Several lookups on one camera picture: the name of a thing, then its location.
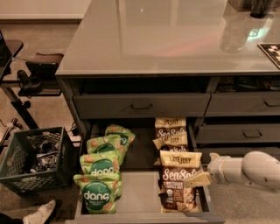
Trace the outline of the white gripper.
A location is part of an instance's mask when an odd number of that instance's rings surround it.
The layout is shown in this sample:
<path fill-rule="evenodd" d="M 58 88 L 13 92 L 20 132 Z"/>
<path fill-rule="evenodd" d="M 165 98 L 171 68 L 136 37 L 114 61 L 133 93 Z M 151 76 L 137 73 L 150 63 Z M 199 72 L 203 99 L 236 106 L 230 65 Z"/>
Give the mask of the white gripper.
<path fill-rule="evenodd" d="M 211 161 L 207 171 L 198 171 L 184 180 L 185 187 L 209 186 L 212 179 L 219 184 L 240 183 L 242 181 L 242 159 L 240 157 L 209 154 Z"/>

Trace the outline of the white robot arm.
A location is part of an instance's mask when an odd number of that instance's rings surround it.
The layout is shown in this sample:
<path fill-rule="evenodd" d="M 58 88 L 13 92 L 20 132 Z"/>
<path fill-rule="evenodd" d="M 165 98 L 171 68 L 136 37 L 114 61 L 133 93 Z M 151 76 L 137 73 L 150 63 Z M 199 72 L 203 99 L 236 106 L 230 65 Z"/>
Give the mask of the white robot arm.
<path fill-rule="evenodd" d="M 264 191 L 280 191 L 280 162 L 261 151 L 251 151 L 244 157 L 209 154 L 207 171 L 198 171 L 184 180 L 187 187 L 218 184 L 238 184 Z"/>

